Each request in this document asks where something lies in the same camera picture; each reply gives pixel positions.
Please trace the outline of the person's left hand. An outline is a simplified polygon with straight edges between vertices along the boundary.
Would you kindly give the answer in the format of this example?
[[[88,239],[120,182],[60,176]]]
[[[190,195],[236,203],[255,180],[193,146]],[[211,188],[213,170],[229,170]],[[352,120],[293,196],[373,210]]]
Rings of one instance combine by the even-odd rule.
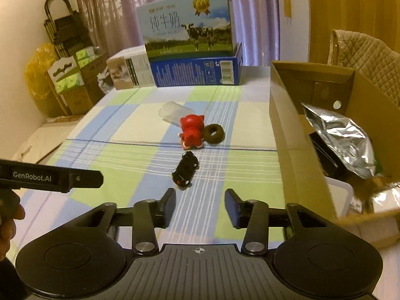
[[[19,203],[13,217],[1,225],[1,239],[0,239],[0,262],[6,258],[7,252],[10,250],[11,239],[16,235],[15,220],[23,220],[25,218],[25,209]]]

